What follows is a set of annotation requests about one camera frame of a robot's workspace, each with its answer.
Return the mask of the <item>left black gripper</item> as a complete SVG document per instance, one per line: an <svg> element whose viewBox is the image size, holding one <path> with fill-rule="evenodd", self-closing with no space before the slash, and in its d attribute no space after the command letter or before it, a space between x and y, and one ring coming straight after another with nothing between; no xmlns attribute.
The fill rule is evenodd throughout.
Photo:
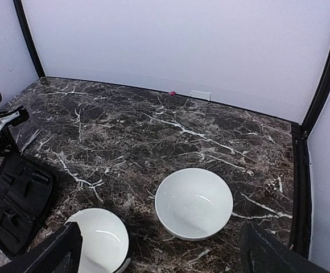
<svg viewBox="0 0 330 273"><path fill-rule="evenodd" d="M14 140L9 126L16 127L29 119L28 111L18 107L13 111L0 112L0 156L9 152L19 152L18 145Z"/></svg>

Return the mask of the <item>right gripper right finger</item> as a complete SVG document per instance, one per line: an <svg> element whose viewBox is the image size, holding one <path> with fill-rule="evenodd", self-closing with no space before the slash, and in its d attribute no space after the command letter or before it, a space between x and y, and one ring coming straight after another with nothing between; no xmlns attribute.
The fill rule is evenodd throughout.
<svg viewBox="0 0 330 273"><path fill-rule="evenodd" d="M253 222L244 224L240 230L240 260L243 272L328 273Z"/></svg>

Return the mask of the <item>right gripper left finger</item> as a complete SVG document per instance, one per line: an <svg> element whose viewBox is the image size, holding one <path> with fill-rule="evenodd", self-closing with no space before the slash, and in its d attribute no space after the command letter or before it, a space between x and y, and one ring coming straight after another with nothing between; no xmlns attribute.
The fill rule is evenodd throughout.
<svg viewBox="0 0 330 273"><path fill-rule="evenodd" d="M78 272L82 243L77 222L69 222L0 272Z"/></svg>

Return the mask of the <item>black zippered tool case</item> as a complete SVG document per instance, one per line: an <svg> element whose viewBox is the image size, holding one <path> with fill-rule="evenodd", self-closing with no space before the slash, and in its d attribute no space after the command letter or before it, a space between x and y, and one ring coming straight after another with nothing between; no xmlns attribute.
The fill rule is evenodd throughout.
<svg viewBox="0 0 330 273"><path fill-rule="evenodd" d="M29 247L54 204L59 177L12 152L0 166L0 250L9 259Z"/></svg>

